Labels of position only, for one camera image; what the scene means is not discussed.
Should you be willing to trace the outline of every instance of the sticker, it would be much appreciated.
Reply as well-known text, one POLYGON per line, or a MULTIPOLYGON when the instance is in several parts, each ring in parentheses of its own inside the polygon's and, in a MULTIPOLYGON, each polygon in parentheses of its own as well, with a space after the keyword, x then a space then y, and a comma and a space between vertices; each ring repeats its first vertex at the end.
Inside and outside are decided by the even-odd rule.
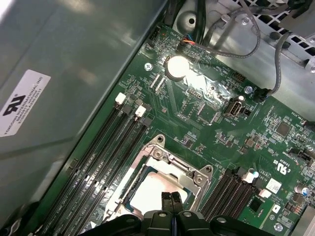
POLYGON ((36 71, 25 72, 0 112, 0 137, 18 132, 49 80, 36 71))
POLYGON ((275 179, 271 178, 269 180, 269 183, 266 186, 267 189, 269 189, 271 192, 273 192, 274 194, 277 194, 277 192, 279 191, 279 189, 281 188, 281 183, 279 183, 278 181, 276 181, 275 179))
POLYGON ((273 211, 275 214, 277 214, 277 213, 279 212, 280 208, 281 208, 281 207, 276 204, 276 205, 274 206, 274 208, 272 208, 272 211, 273 211))

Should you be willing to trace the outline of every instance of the integrated circuit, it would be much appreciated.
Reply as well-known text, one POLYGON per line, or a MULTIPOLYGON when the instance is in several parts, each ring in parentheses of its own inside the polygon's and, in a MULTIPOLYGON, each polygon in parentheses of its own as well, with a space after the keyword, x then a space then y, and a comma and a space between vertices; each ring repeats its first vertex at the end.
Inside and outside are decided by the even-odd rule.
POLYGON ((250 208, 254 211, 254 212, 257 212, 260 208, 262 204, 262 201, 258 198, 254 198, 252 203, 250 204, 250 208))
POLYGON ((253 139, 246 139, 245 144, 252 148, 255 145, 255 141, 253 139))
POLYGON ((289 131, 290 131, 290 126, 285 122, 281 122, 276 130, 278 134, 284 137, 289 133, 289 131))

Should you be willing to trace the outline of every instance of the white dimm latch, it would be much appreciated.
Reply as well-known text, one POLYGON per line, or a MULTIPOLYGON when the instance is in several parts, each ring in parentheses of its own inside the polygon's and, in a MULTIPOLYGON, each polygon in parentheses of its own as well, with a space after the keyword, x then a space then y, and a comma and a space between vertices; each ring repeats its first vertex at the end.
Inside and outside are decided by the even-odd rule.
POLYGON ((126 99, 126 95, 124 95, 122 92, 120 92, 117 97, 115 98, 115 102, 118 105, 122 105, 124 103, 124 100, 126 99))
POLYGON ((271 196, 271 192, 269 192, 267 189, 262 189, 259 193, 259 196, 262 198, 269 198, 271 196))
POLYGON ((136 110, 135 114, 137 117, 142 117, 143 114, 146 112, 147 109, 145 109, 143 106, 139 106, 138 109, 136 110))

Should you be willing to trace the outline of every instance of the green circuit board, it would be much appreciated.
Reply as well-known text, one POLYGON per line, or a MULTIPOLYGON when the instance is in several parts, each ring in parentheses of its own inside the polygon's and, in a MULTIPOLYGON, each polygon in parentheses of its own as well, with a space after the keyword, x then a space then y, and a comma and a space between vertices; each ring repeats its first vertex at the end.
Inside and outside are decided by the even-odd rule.
MULTIPOLYGON (((315 149, 314 134, 303 127, 304 119, 273 97, 263 103, 254 102, 253 96, 260 88, 192 45, 187 45, 182 52, 189 58, 191 73, 180 82, 168 79, 164 73, 164 62, 168 56, 177 53, 181 40, 182 36, 175 31, 161 26, 154 46, 149 42, 143 44, 45 194, 25 228, 25 234, 34 232, 43 224, 43 219, 69 179, 69 170, 84 156, 110 116, 119 92, 126 95, 126 104, 132 109, 139 105, 146 107, 143 118, 152 122, 143 129, 143 135, 139 136, 137 142, 133 143, 132 150, 128 152, 128 160, 123 163, 123 168, 112 182, 113 189, 141 147, 156 135, 163 134, 166 137, 165 147, 171 152, 198 168, 207 164, 214 167, 210 190, 203 203, 227 168, 252 168, 259 172, 263 189, 268 189, 272 195, 262 198, 254 194, 238 218, 243 222, 276 236, 287 236, 304 208, 314 205, 312 194, 304 197, 299 204, 292 200, 294 188, 298 184, 315 189, 314 167, 289 154, 291 148, 307 149, 310 152, 315 149), (251 87, 252 92, 245 93, 246 87, 251 87), (248 113, 227 116, 225 111, 230 99, 239 95, 244 96, 242 106, 248 113), (251 203, 257 199, 260 204, 258 209, 253 210, 251 203), (285 207, 288 202, 294 209, 288 210, 285 207), (277 222, 283 225, 281 232, 275 231, 274 225, 277 222)), ((119 125, 118 118, 113 123, 119 125)), ((121 126, 121 129, 126 130, 127 126, 128 123, 121 126)), ((136 125, 134 135, 140 129, 136 125)), ((99 142, 95 153, 100 152, 105 141, 106 138, 99 142)), ((110 193, 95 209, 93 221, 96 224, 102 221, 104 206, 109 197, 110 193)), ((92 204, 95 198, 92 197, 86 203, 92 204)), ((50 214, 54 214, 57 219, 58 213, 56 211, 50 214)), ((56 229, 64 227, 67 220, 69 217, 60 220, 56 229)), ((77 225, 73 223, 73 226, 68 227, 75 228, 77 225)))

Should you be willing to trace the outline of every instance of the internal usb port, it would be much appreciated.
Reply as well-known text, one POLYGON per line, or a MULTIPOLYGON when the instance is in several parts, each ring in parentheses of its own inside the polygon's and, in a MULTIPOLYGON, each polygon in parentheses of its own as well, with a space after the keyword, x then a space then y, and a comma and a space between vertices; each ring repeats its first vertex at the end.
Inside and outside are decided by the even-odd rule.
POLYGON ((240 112, 242 108, 242 104, 241 102, 231 102, 226 110, 224 111, 224 114, 230 116, 230 117, 234 117, 237 116, 240 112))

